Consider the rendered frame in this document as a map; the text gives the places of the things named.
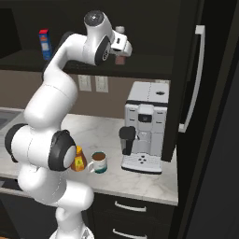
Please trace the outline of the black fridge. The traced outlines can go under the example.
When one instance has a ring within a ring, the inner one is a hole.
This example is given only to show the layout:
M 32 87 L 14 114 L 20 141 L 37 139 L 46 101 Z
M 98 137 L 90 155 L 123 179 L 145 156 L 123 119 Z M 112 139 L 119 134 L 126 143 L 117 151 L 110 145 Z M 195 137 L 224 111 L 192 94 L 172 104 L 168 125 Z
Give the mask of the black fridge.
M 211 152 L 220 120 L 219 107 L 226 89 L 237 42 L 239 0 L 193 0 L 191 9 L 181 7 L 176 34 L 176 51 L 171 77 L 166 146 L 162 157 L 176 151 L 178 206 L 174 209 L 168 239 L 184 239 L 204 164 Z M 187 131 L 178 131 L 190 107 L 195 84 L 200 37 L 197 25 L 205 26 L 204 67 L 200 89 Z

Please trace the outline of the white mug with green band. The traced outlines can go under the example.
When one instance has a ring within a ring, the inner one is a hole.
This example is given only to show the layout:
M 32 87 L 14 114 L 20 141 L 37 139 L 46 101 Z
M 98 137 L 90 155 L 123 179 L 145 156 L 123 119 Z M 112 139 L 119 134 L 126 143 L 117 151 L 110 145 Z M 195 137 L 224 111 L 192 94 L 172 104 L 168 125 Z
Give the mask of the white mug with green band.
M 96 151 L 91 155 L 88 163 L 88 172 L 102 174 L 107 170 L 106 154 L 103 151 Z

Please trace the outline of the orange honey bottle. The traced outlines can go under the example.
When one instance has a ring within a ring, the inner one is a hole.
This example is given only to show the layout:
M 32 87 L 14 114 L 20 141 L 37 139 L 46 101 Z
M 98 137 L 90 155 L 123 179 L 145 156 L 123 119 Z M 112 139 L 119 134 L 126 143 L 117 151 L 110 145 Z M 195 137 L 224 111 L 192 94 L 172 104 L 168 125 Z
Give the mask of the orange honey bottle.
M 87 166 L 87 160 L 83 153 L 82 147 L 77 146 L 77 155 L 71 164 L 71 169 L 76 172 L 80 172 L 80 171 L 83 171 L 86 168 L 86 166 Z

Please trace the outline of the blue carton with red top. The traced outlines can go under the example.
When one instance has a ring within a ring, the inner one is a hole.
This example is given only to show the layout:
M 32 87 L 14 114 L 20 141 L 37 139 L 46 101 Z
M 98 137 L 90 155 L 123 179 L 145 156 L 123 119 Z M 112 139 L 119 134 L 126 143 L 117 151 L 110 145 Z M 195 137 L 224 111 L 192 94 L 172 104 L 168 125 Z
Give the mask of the blue carton with red top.
M 48 29 L 41 29 L 38 33 L 39 41 L 41 45 L 41 51 L 43 54 L 43 59 L 48 61 L 52 54 L 50 38 L 49 38 L 49 30 Z

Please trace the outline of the white coffee machine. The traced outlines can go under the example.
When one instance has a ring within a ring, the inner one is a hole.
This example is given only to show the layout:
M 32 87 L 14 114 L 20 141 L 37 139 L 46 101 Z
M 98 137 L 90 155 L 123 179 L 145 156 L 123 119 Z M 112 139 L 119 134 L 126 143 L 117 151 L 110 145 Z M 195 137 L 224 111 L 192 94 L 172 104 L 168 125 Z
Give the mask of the white coffee machine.
M 169 99 L 167 83 L 136 81 L 125 103 L 119 130 L 123 170 L 160 175 Z

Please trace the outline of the cinnamon bottle with white cap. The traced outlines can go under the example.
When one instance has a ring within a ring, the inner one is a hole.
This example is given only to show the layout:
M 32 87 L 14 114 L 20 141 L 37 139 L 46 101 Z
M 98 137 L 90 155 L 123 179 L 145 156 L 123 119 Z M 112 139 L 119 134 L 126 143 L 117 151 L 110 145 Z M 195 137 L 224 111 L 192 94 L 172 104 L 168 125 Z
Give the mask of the cinnamon bottle with white cap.
M 115 28 L 115 31 L 120 33 L 120 34 L 123 34 L 125 32 L 125 28 L 123 26 L 117 26 Z M 125 64 L 125 57 L 117 55 L 116 58 L 115 58 L 115 64 L 124 65 Z

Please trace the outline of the grey sink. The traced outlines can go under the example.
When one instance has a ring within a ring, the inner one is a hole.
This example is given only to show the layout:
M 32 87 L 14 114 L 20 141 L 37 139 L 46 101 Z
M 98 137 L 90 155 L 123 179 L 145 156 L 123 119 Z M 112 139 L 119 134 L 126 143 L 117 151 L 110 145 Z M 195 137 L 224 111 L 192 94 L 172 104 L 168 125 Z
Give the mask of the grey sink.
M 12 120 L 14 120 L 18 115 L 20 115 L 20 113 L 20 111 L 0 109 L 0 131 Z

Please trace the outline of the black drawer front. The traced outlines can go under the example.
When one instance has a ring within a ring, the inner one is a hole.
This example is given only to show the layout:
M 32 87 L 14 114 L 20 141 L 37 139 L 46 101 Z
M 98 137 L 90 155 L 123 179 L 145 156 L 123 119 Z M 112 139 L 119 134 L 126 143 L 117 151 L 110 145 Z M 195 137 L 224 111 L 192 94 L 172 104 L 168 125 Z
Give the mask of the black drawer front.
M 125 204 L 135 207 L 147 207 L 147 212 L 134 212 L 118 208 L 115 206 L 115 201 L 120 204 Z M 147 219 L 152 222 L 157 222 L 165 225 L 170 225 L 174 214 L 174 207 L 168 204 L 157 204 L 147 201 L 140 201 L 131 198 L 106 195 L 102 193 L 94 193 L 93 210 L 102 213 L 113 213 L 122 216 Z
M 113 229 L 133 235 L 146 235 L 148 239 L 168 239 L 170 231 L 167 225 L 114 218 L 100 213 L 95 214 L 94 222 L 96 239 L 127 239 L 114 234 Z

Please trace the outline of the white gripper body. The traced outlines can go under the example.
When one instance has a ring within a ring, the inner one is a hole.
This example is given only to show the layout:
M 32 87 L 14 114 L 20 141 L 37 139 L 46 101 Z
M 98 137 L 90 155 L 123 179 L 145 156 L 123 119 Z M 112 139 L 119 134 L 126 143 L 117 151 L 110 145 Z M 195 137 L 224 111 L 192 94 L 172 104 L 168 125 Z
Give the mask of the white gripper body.
M 111 44 L 111 52 L 115 55 L 130 57 L 132 55 L 132 45 L 126 35 L 115 34 L 113 43 Z

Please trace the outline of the black open wall cabinet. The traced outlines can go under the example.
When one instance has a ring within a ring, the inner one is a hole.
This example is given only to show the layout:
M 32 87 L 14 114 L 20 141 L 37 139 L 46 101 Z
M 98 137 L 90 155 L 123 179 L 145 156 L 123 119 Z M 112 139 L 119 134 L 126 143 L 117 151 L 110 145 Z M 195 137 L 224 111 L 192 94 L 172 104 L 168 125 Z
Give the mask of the black open wall cabinet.
M 109 56 L 102 65 L 71 61 L 70 74 L 169 78 L 172 75 L 181 6 L 193 0 L 0 0 L 0 69 L 40 72 L 45 66 L 38 32 L 49 29 L 57 47 L 68 31 L 85 34 L 84 16 L 101 10 L 113 27 L 123 26 L 133 53 L 124 65 Z

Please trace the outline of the white wall socket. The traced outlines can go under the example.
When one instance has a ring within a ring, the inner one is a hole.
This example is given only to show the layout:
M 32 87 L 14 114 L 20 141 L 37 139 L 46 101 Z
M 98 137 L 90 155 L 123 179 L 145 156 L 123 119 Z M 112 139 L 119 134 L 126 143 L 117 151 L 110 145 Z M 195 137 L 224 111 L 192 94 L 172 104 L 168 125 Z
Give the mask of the white wall socket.
M 78 84 L 81 91 L 91 91 L 91 77 L 87 75 L 78 75 Z
M 108 78 L 104 76 L 96 76 L 95 87 L 98 92 L 108 92 Z

